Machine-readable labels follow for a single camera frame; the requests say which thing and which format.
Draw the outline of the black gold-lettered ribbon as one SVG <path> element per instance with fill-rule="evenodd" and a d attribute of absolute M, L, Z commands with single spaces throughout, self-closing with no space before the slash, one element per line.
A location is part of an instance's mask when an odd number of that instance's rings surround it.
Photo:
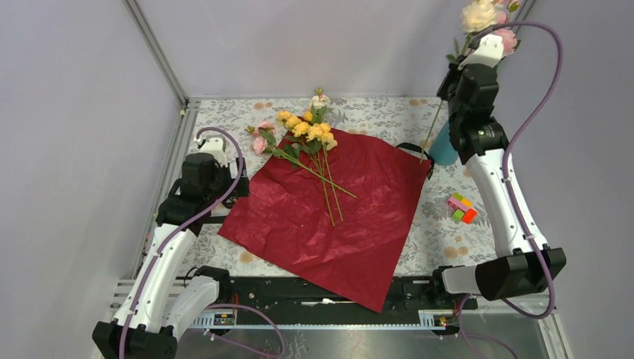
<path fill-rule="evenodd" d="M 396 148 L 408 151 L 410 153 L 415 153 L 416 155 L 419 155 L 419 158 L 422 159 L 424 162 L 430 162 L 429 169 L 427 170 L 426 174 L 426 179 L 429 180 L 433 176 L 435 161 L 426 151 L 424 151 L 422 147 L 416 144 L 403 142 L 397 144 Z M 222 224 L 226 218 L 227 215 L 212 215 L 211 213 L 209 213 L 208 215 L 201 217 L 200 221 L 203 224 Z"/>

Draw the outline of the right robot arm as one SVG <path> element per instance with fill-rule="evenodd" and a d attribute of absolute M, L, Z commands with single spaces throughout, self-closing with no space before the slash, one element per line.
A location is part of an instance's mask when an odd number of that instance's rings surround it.
<path fill-rule="evenodd" d="M 567 258 L 540 232 L 513 175 L 509 141 L 493 117 L 497 73 L 483 64 L 449 70 L 437 94 L 447 102 L 449 119 L 440 139 L 458 154 L 471 173 L 490 219 L 496 258 L 474 266 L 442 267 L 428 296 L 447 308 L 458 294 L 489 301 L 550 291 Z"/>

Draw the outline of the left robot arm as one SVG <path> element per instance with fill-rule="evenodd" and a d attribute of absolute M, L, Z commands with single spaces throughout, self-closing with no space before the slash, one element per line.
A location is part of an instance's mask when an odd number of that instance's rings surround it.
<path fill-rule="evenodd" d="M 223 307 L 231 286 L 210 274 L 195 276 L 175 302 L 168 296 L 179 265 L 200 235 L 210 212 L 232 197 L 248 195 L 242 155 L 237 174 L 221 150 L 185 157 L 181 175 L 158 208 L 146 262 L 109 322 L 97 322 L 92 339 L 104 358 L 174 358 L 178 341 L 207 305 Z"/>

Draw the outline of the pink rose stem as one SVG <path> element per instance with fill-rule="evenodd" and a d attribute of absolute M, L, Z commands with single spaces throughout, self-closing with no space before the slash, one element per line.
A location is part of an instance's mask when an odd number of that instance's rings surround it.
<path fill-rule="evenodd" d="M 521 2 L 518 0 L 497 0 L 493 3 L 496 6 L 496 25 L 509 23 L 511 21 L 510 15 L 519 10 L 521 6 Z M 502 56 L 505 58 L 513 54 L 518 44 L 514 31 L 510 28 L 501 28 L 495 30 L 493 33 L 502 38 Z"/>
<path fill-rule="evenodd" d="M 288 161 L 294 168 L 302 168 L 333 191 L 340 191 L 352 198 L 356 195 L 333 180 L 329 163 L 329 152 L 338 146 L 333 130 L 326 123 L 309 124 L 299 120 L 278 144 L 276 129 L 269 123 L 247 126 L 247 134 L 253 138 L 253 151 L 259 155 L 270 154 L 276 159 Z"/>

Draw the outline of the cream rose stem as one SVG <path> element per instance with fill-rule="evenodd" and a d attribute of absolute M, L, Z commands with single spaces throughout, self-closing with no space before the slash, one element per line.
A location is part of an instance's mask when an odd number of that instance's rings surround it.
<path fill-rule="evenodd" d="M 469 47 L 469 41 L 471 40 L 473 35 L 479 33 L 480 31 L 483 31 L 484 29 L 492 25 L 495 25 L 496 6 L 493 2 L 494 1 L 469 1 L 469 3 L 462 9 L 461 28 L 463 34 L 465 35 L 465 38 L 463 43 L 460 43 L 457 39 L 455 39 L 454 52 L 446 56 L 449 65 L 457 65 L 458 61 L 461 58 L 464 58 L 465 54 L 467 53 L 467 48 Z M 428 134 L 426 135 L 425 141 L 423 143 L 424 147 L 429 146 L 428 151 L 437 136 L 436 135 L 434 138 L 431 138 L 434 127 L 439 119 L 440 112 L 447 102 L 448 95 L 446 93 L 446 87 L 440 87 L 437 92 L 437 96 L 439 97 L 440 102 L 434 114 L 430 129 L 428 130 Z"/>

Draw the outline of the red and brown wrapping paper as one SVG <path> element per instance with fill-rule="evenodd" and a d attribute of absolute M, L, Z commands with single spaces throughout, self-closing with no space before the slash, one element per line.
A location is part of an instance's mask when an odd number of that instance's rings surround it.
<path fill-rule="evenodd" d="M 381 311 L 431 162 L 368 135 L 334 132 L 333 190 L 271 158 L 220 236 L 323 289 Z"/>

